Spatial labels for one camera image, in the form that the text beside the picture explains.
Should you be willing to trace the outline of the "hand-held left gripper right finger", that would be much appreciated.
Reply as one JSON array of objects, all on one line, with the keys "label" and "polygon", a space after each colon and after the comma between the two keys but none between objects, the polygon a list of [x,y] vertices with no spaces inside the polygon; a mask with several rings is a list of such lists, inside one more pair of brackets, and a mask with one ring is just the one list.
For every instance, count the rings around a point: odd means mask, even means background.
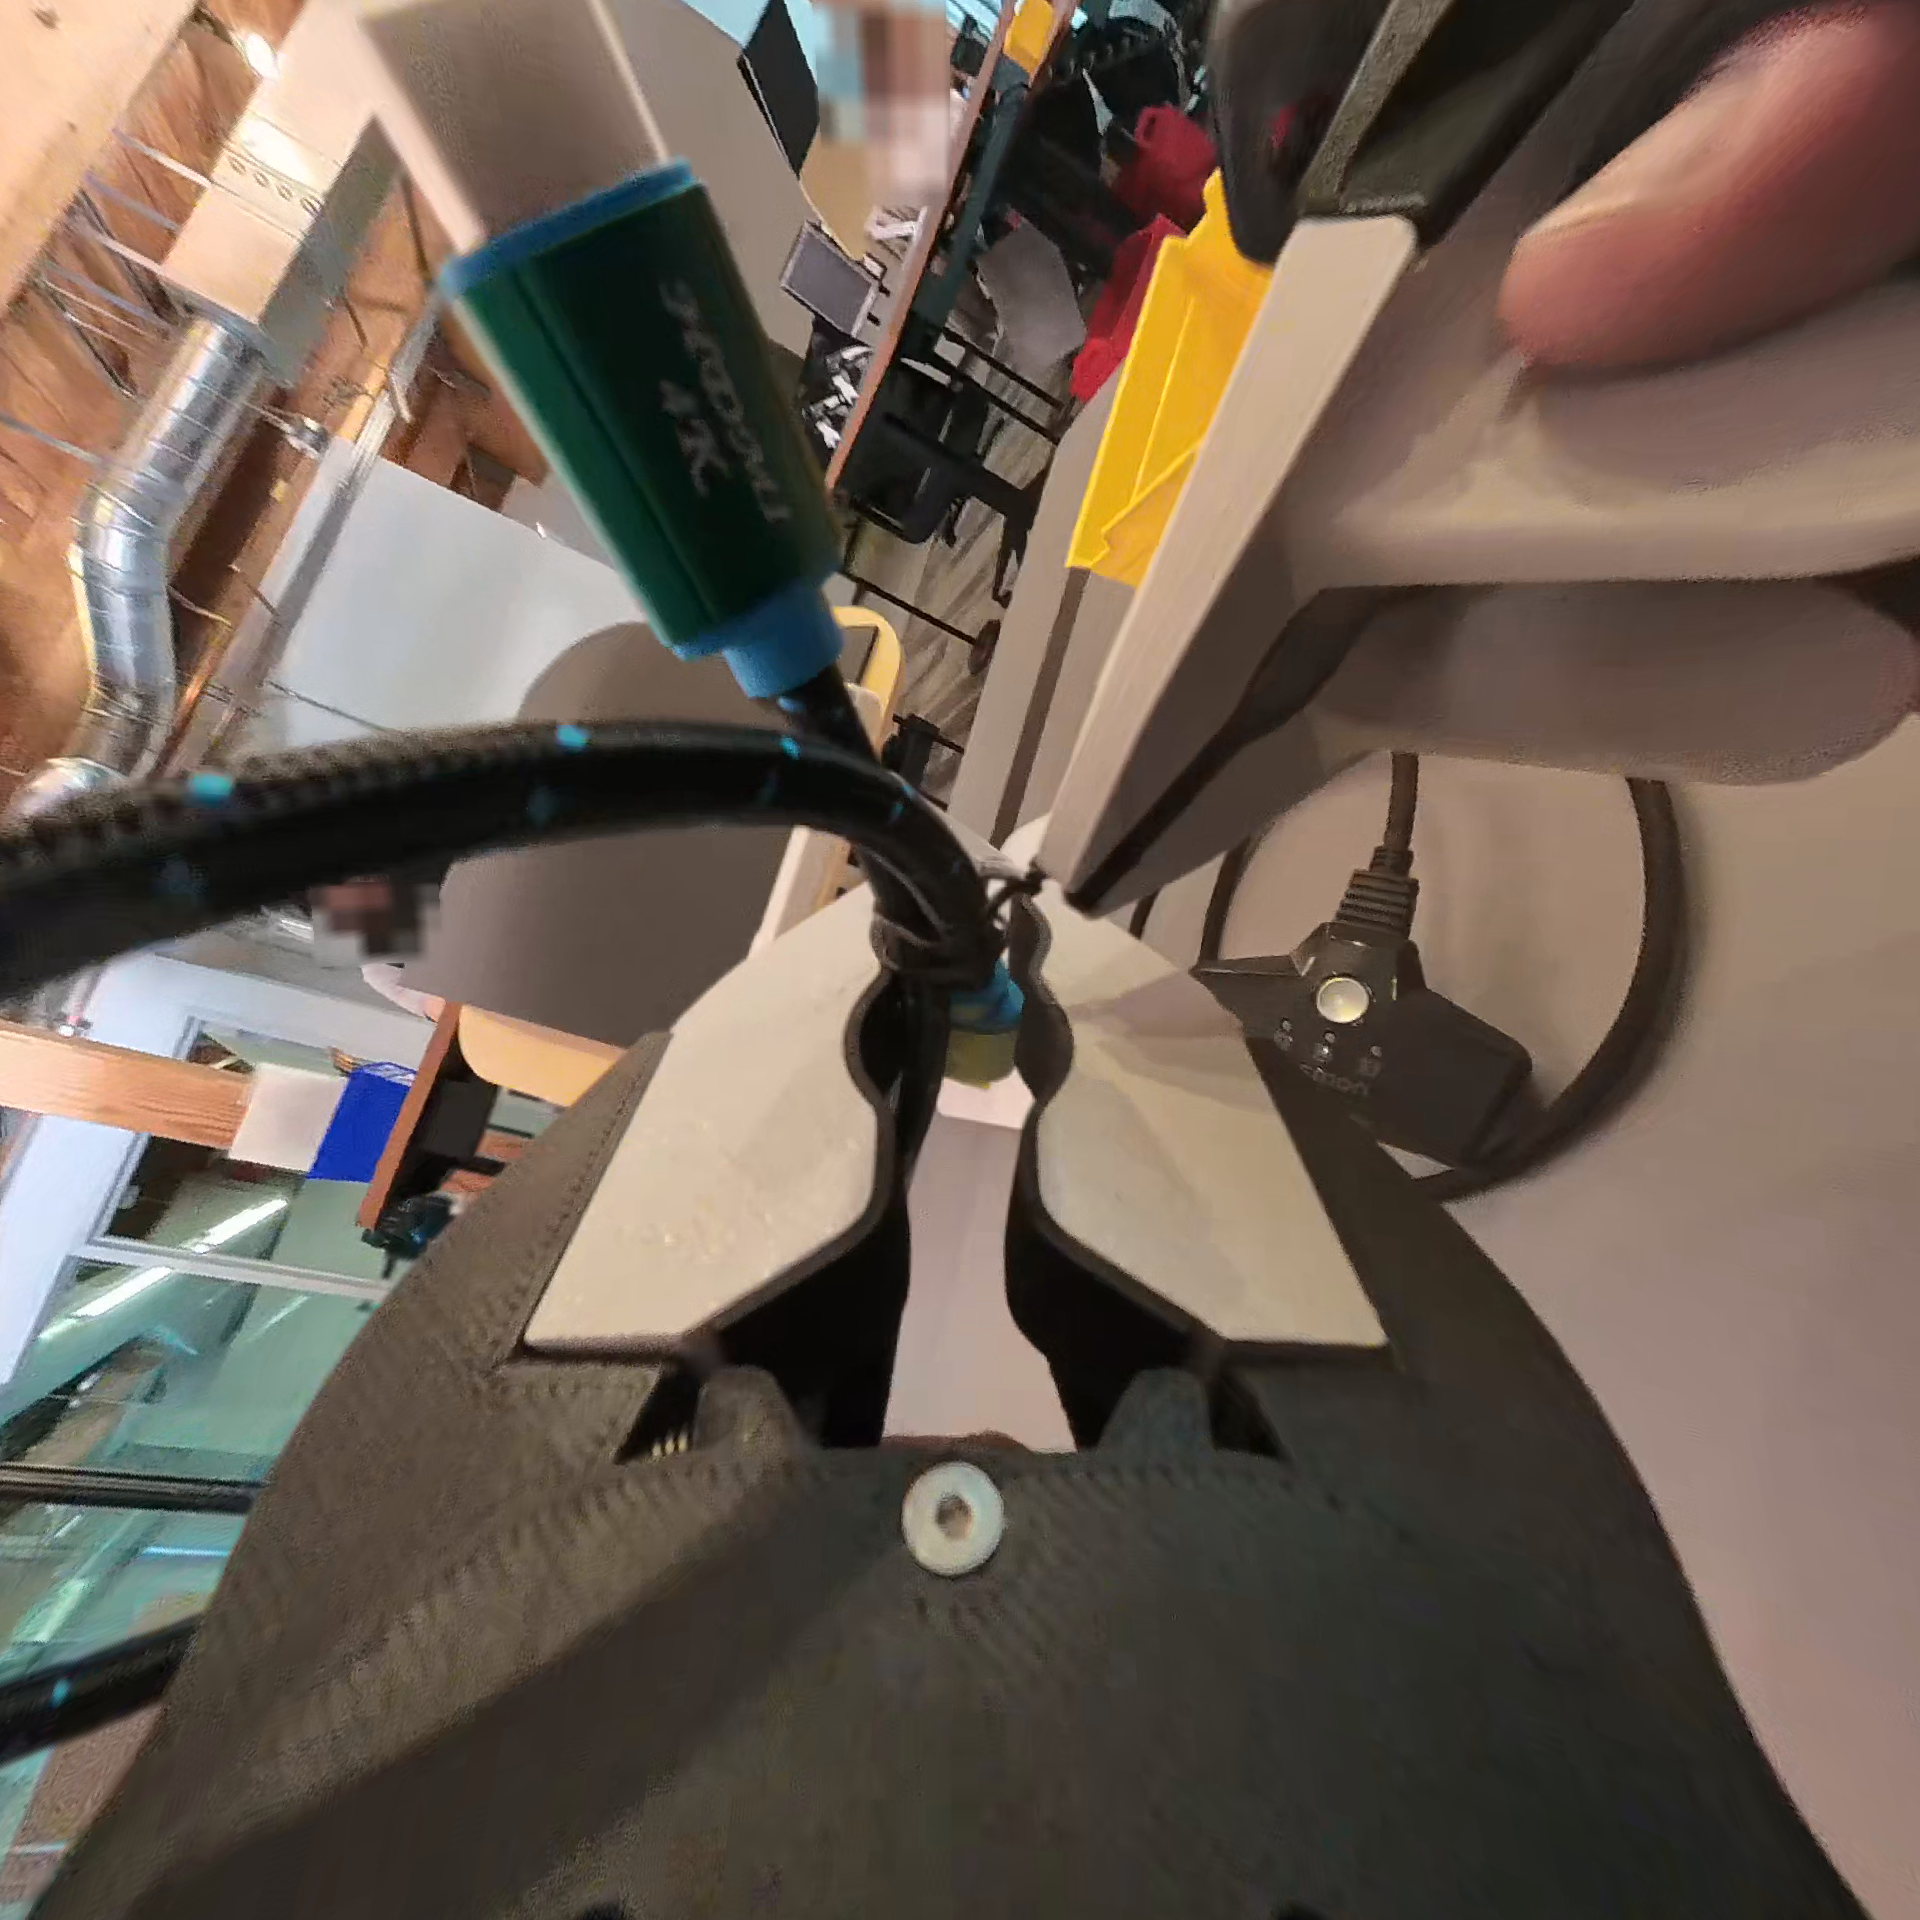
[{"label": "hand-held left gripper right finger", "polygon": [[1381,1369],[1389,1332],[1237,1021],[1065,902],[1015,902],[1008,1310],[1074,1446],[1150,1370],[1233,1421],[1267,1365]]}]

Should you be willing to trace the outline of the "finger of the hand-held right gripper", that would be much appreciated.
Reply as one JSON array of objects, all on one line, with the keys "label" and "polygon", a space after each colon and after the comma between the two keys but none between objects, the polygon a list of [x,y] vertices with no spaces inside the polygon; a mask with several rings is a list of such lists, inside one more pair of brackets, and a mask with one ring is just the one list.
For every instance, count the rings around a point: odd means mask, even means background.
[{"label": "finger of the hand-held right gripper", "polygon": [[1682,785],[1821,777],[1905,719],[1905,622],[1851,584],[1341,589],[1206,634],[1083,725],[1083,912],[1184,879],[1368,755]]},{"label": "finger of the hand-held right gripper", "polygon": [[[1481,220],[1430,252],[1397,220],[1297,228],[1121,622],[1125,707],[1206,634],[1253,647],[1341,589],[1863,594],[1918,563],[1913,273],[1708,361],[1569,380],[1500,334],[1509,249]],[[1037,865],[1083,903],[1083,730]]]}]

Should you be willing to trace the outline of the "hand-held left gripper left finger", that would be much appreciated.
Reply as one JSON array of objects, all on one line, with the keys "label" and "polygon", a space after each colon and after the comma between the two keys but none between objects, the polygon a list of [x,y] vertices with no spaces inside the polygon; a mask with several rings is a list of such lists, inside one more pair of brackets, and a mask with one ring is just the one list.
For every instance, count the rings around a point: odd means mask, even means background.
[{"label": "hand-held left gripper left finger", "polygon": [[768,1370],[819,1444],[874,1444],[904,1315],[904,1188],[941,1007],[836,902],[668,1032],[522,1330],[534,1356]]}]

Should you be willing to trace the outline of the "black twist tie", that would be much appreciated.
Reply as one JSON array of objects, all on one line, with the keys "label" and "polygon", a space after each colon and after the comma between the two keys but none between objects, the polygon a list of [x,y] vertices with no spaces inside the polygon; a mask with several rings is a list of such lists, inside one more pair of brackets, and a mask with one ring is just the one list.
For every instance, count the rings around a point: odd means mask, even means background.
[{"label": "black twist tie", "polygon": [[1040,874],[971,874],[955,898],[923,898],[908,874],[874,867],[869,944],[884,974],[928,988],[984,993],[1003,974],[1015,902],[1040,890]]}]

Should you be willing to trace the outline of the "blue-flecked HDMI cable green plugs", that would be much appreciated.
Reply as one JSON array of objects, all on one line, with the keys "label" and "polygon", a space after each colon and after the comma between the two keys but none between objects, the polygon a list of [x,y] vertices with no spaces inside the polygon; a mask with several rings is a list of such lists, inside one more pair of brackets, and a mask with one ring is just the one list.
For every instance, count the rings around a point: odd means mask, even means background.
[{"label": "blue-flecked HDMI cable green plugs", "polygon": [[879,1093],[879,1203],[814,1249],[755,1257],[700,1310],[719,1365],[771,1370],[830,1446],[879,1441],[908,1299],[902,1160],[947,1037],[1012,1037],[999,898],[947,819],[879,763],[836,668],[819,469],[768,366],[705,185],[683,161],[539,213],[445,286],[680,658],[725,658],[775,730],[548,720],[273,755],[61,804],[2,837],[2,993],[235,922],[298,890],[638,829],[822,829],[874,885],[871,959],[831,1037]]}]

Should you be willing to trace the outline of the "person's right hand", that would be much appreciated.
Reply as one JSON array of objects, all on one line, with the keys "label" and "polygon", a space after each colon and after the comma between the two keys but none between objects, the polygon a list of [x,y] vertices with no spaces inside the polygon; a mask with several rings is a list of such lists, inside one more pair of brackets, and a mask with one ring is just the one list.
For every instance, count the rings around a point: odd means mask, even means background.
[{"label": "person's right hand", "polygon": [[1538,370],[1689,361],[1913,252],[1918,3],[1816,3],[1734,42],[1515,240],[1500,322]]}]

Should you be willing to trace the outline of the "yellow plastic bin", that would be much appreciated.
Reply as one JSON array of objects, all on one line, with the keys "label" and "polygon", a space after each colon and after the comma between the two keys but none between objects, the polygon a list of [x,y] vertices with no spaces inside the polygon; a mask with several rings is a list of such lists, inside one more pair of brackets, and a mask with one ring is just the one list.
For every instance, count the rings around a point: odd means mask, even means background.
[{"label": "yellow plastic bin", "polygon": [[1250,338],[1272,267],[1233,246],[1220,174],[1165,238],[1116,370],[1116,396],[1068,541],[1068,566],[1140,589]]}]

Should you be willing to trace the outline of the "low red basket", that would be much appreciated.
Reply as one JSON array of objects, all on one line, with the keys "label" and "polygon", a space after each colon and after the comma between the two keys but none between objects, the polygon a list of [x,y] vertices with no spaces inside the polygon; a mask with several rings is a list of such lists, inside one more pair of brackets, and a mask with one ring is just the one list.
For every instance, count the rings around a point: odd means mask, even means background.
[{"label": "low red basket", "polygon": [[1113,252],[1113,264],[1097,286],[1086,337],[1068,374],[1068,392],[1074,400],[1094,400],[1101,390],[1113,380],[1113,371],[1122,366],[1140,326],[1144,299],[1159,252],[1165,249],[1165,240],[1184,236],[1189,228],[1156,214],[1150,226],[1128,232],[1121,240],[1121,249]]}]

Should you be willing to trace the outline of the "wooden board stand white base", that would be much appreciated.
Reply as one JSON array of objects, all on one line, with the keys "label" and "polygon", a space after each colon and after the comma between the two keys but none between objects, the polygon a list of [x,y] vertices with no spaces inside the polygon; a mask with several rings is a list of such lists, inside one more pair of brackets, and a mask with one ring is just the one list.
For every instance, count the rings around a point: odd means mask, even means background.
[{"label": "wooden board stand white base", "polygon": [[[855,685],[902,668],[874,707],[904,692],[904,653],[879,612],[836,612],[841,664]],[[680,664],[647,622],[620,619],[582,638],[522,695],[518,720],[725,720],[768,715],[730,681],[720,658]],[[668,1030],[734,971],[775,915],[779,936],[855,880],[844,841],[787,829],[648,829],[454,865],[426,915],[424,951],[367,962],[370,988],[416,1018],[447,1003],[628,1049]]]}]

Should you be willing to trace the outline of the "blue storage box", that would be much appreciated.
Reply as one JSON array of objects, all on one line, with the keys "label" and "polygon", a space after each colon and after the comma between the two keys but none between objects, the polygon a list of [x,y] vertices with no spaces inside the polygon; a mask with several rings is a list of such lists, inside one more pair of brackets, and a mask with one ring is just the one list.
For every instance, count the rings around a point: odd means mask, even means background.
[{"label": "blue storage box", "polygon": [[307,1165],[311,1182],[371,1185],[399,1129],[419,1071],[396,1061],[356,1065]]}]

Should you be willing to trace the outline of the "white foam block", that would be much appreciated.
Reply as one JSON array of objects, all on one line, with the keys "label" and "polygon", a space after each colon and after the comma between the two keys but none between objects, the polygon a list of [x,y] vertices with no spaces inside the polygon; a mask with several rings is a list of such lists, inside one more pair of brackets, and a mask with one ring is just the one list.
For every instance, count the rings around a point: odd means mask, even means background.
[{"label": "white foam block", "polygon": [[245,1108],[221,1149],[227,1162],[307,1176],[349,1080],[273,1061],[245,1076]]}]

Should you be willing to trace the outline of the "grey desk monitor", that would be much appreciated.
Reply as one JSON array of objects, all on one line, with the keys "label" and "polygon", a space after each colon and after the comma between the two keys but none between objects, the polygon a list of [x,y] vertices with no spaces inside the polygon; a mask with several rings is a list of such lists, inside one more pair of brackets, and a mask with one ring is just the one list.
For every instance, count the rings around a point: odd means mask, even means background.
[{"label": "grey desk monitor", "polygon": [[807,223],[782,258],[779,292],[816,322],[859,337],[874,316],[880,276],[841,252],[822,226]]}]

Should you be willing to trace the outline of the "thin black pole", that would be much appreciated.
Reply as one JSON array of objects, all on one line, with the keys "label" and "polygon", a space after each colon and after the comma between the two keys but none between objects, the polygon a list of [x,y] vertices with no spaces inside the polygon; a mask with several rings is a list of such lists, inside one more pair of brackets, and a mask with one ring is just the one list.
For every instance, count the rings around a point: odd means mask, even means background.
[{"label": "thin black pole", "polygon": [[240,1517],[257,1495],[250,1478],[2,1464],[2,1502],[14,1506]]}]

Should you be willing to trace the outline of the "brown top black frame desk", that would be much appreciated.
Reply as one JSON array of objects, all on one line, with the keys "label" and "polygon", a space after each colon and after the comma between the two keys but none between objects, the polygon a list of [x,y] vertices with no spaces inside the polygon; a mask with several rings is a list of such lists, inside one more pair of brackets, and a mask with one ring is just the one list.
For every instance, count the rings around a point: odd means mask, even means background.
[{"label": "brown top black frame desk", "polygon": [[424,1215],[480,1199],[533,1141],[497,1123],[504,1088],[467,1057],[463,1013],[454,998],[439,1007],[356,1210],[363,1240],[389,1265],[424,1248]]}]

